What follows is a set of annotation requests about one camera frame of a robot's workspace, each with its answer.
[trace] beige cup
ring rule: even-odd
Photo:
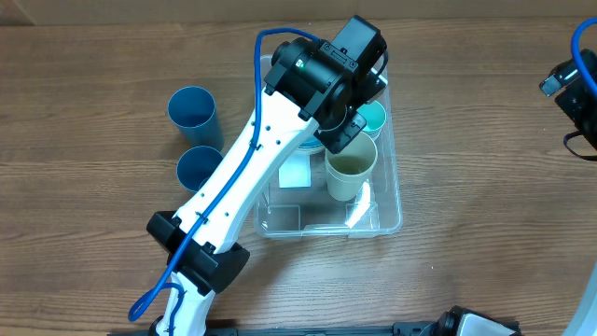
[[[351,200],[371,175],[377,163],[377,146],[361,132],[339,154],[326,150],[327,191],[337,201]]]

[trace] clear plastic bin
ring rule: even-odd
[[[261,75],[271,68],[271,56],[261,57]],[[280,188],[276,172],[255,203],[255,231],[267,238],[347,235],[353,238],[396,233],[402,227],[398,168],[392,131],[390,90],[378,99],[387,112],[382,133],[375,141],[378,161],[371,177],[349,202],[334,200],[327,192],[325,152],[310,157],[311,186]]]

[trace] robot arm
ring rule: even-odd
[[[329,151],[338,153],[366,126],[356,109],[385,89],[387,81],[372,67],[383,55],[387,62],[386,48],[379,29],[353,17],[332,42],[300,37],[275,51],[266,87],[260,93],[260,125],[254,111],[197,194],[178,211],[158,212],[147,224],[147,231],[170,253],[169,263],[176,253],[182,253],[174,263],[171,281],[185,292],[183,300],[177,290],[171,292],[154,334],[195,336],[205,332],[205,317],[215,294],[224,290],[248,261],[249,252],[236,240],[255,198],[309,136],[315,135]],[[256,125],[260,133],[254,143]],[[249,147],[255,150],[252,157],[228,192],[209,209],[236,174]],[[186,237],[192,228],[196,233],[189,240]],[[140,305],[146,309],[143,298],[140,302],[133,311]]]
[[[256,150],[237,182],[209,216],[209,220],[201,225],[194,237],[194,243],[191,243],[192,246],[198,248],[209,244],[209,249],[213,250],[214,255],[223,254],[232,249],[256,196],[285,159],[319,126],[315,119],[304,121],[297,118],[299,107],[280,92],[275,92],[272,96],[262,93],[262,102],[259,149]],[[193,198],[174,214],[175,217],[180,218],[178,230],[181,232],[188,232],[197,221],[198,213],[200,214],[211,203],[224,183],[229,180],[234,169],[239,166],[251,140],[254,129],[253,120],[255,120],[255,112],[212,177]],[[147,229],[150,233],[155,233],[155,228],[151,225]],[[246,262],[248,253],[236,253],[233,257],[238,260],[234,262],[238,269],[240,265],[237,262]],[[175,335],[202,335],[205,332],[205,317],[215,295],[215,292],[208,287],[218,286],[216,290],[219,290],[219,287],[226,285],[231,280],[227,278],[224,283],[220,284],[204,283],[205,288],[200,288],[194,282],[201,284],[203,281],[198,274],[194,274],[191,270],[183,268],[181,272],[173,273],[172,281],[182,285],[186,291],[182,306],[174,320]],[[156,332],[159,335],[168,335],[166,330],[170,327],[170,314],[177,300],[178,293],[173,290],[164,318],[156,327]]]
[[[597,56],[591,50],[580,52],[582,62],[588,71],[597,76]],[[597,97],[589,90],[589,85],[580,76],[578,66],[574,60],[557,65],[549,77],[539,84],[539,89],[547,97],[558,94],[556,104],[575,124],[576,132],[569,133],[563,138],[564,146],[575,156],[587,161],[597,161],[595,155],[580,155],[568,146],[568,141],[583,135],[585,139],[597,149]]]

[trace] blue wire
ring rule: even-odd
[[[582,61],[582,56],[580,56],[580,47],[578,46],[582,33],[585,31],[585,29],[587,29],[589,26],[592,26],[593,24],[597,24],[597,18],[588,19],[582,22],[578,26],[578,28],[576,28],[575,33],[572,35],[572,43],[570,49],[572,50],[572,58],[575,60],[576,67],[578,68],[580,75],[589,86],[589,89],[592,92],[592,94],[595,96],[595,98],[597,98],[597,83],[595,83],[595,80],[590,75],[589,69],[587,69],[587,66]]]
[[[183,299],[185,298],[185,289],[178,284],[175,283],[167,283],[164,285],[164,287],[162,289],[166,289],[166,288],[173,288],[176,289],[178,291],[178,300],[176,301],[176,305],[174,306],[174,308],[172,309],[172,313],[170,314],[170,324],[169,324],[169,328],[168,328],[168,334],[170,336],[174,336],[174,317],[176,316],[176,313],[178,313],[178,310],[180,309],[180,306],[183,304]],[[143,300],[146,299],[147,296],[149,296],[150,292],[145,293],[141,299],[139,299],[133,306],[131,309],[137,309],[138,305],[141,304],[141,302]]]
[[[180,246],[178,247],[178,249],[172,256],[172,259],[170,260],[168,267],[166,267],[166,270],[161,275],[161,278],[158,281],[158,283],[156,284],[156,286],[153,287],[153,289],[149,290],[141,298],[139,298],[139,300],[137,300],[137,302],[131,307],[131,310],[129,310],[129,321],[134,322],[137,319],[139,319],[139,317],[141,317],[143,315],[143,313],[147,310],[147,308],[149,308],[149,306],[151,305],[153,300],[156,299],[158,294],[160,294],[160,291],[171,284],[171,283],[166,283],[166,281],[170,277],[170,274],[174,271],[174,268],[178,264],[178,261],[182,257],[185,249],[187,248],[188,244],[192,240],[193,236],[195,235],[195,233],[197,232],[197,230],[199,229],[201,224],[203,224],[203,223],[205,223],[205,221],[207,221],[208,216],[212,213],[212,211],[214,211],[215,207],[222,200],[222,198],[224,198],[224,195],[226,195],[226,193],[230,190],[230,188],[232,187],[234,182],[236,182],[236,180],[239,178],[239,176],[243,172],[246,165],[251,160],[251,157],[253,156],[253,153],[255,152],[255,148],[258,144],[259,131],[261,130],[261,63],[260,63],[260,59],[259,59],[259,57],[261,55],[261,40],[266,35],[274,35],[274,34],[281,34],[281,33],[297,34],[297,35],[301,35],[301,36],[310,38],[313,41],[319,40],[319,38],[317,38],[316,36],[311,35],[309,33],[305,33],[303,31],[300,31],[299,29],[295,29],[295,28],[277,28],[277,29],[264,30],[257,35],[257,40],[255,43],[255,54],[254,54],[254,59],[253,59],[254,68],[255,68],[255,129],[253,130],[253,137],[251,138],[251,144],[253,144],[253,145],[249,146],[246,154],[244,155],[243,160],[241,161],[241,164],[239,164],[239,167],[236,169],[236,171],[234,171],[234,174],[232,174],[232,176],[230,177],[230,180],[226,183],[226,185],[224,185],[222,190],[220,190],[217,193],[214,200],[207,206],[207,208],[205,208],[205,211],[203,211],[203,213],[199,215],[199,218],[197,219],[195,224],[193,224],[191,229],[188,231],[187,235],[185,236],[185,239],[183,239],[182,243],[180,244]],[[175,311],[173,310],[173,313],[171,314],[171,321],[173,323],[170,325],[172,330],[174,330],[174,315],[175,315]]]

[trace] black bracket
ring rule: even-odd
[[[159,211],[147,223],[147,231],[170,254],[168,263],[187,236],[179,225],[180,218],[173,217],[175,211]],[[211,290],[220,293],[228,287],[249,260],[249,251],[238,243],[221,254],[214,254],[215,246],[199,245],[194,240],[188,244],[185,253],[174,269],[182,273],[195,286],[200,294],[207,295]]]
[[[263,146],[261,144],[256,145],[253,139],[249,140],[249,147],[254,148],[255,150],[260,150]]]
[[[580,52],[580,56],[592,77],[597,78],[597,56],[595,53],[584,49]],[[539,89],[547,97],[565,89],[556,97],[556,104],[574,122],[579,134],[582,134],[597,149],[597,98],[592,95],[587,83],[580,77],[574,60],[557,65],[551,70],[549,77],[539,84]],[[569,138],[564,137],[564,145],[577,155],[567,145]],[[577,156],[585,160],[592,158],[595,161],[596,159],[596,157]]]

